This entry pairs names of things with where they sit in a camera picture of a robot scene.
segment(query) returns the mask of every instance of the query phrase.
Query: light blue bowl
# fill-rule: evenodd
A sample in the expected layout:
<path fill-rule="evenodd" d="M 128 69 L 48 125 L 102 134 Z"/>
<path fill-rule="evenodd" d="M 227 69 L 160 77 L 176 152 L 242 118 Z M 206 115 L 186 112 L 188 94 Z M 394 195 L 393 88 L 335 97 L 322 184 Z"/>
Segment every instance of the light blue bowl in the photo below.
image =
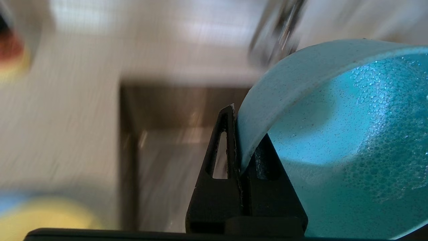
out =
<path fill-rule="evenodd" d="M 308 237 L 402 237 L 428 220 L 428 48 L 366 39 L 280 61 L 238 113 L 242 169 L 268 133 Z"/>

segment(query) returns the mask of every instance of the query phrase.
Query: sink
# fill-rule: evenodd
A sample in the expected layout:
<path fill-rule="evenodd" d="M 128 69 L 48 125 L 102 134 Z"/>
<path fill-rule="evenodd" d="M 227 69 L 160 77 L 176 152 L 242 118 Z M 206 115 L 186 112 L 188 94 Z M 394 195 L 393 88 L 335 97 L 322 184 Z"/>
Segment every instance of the sink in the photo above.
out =
<path fill-rule="evenodd" d="M 120 201 L 125 230 L 185 232 L 184 221 L 219 111 L 249 88 L 123 84 Z M 226 178 L 225 135 L 214 178 Z"/>

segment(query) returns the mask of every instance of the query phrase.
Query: black plastic holder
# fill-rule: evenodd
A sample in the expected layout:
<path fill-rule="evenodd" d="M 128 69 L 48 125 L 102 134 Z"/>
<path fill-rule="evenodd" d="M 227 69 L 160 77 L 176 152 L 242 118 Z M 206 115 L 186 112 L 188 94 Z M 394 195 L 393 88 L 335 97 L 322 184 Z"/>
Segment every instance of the black plastic holder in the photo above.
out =
<path fill-rule="evenodd" d="M 226 133 L 227 179 L 213 172 Z M 186 215 L 187 233 L 303 237 L 308 217 L 266 134 L 240 175 L 234 108 L 219 113 Z"/>

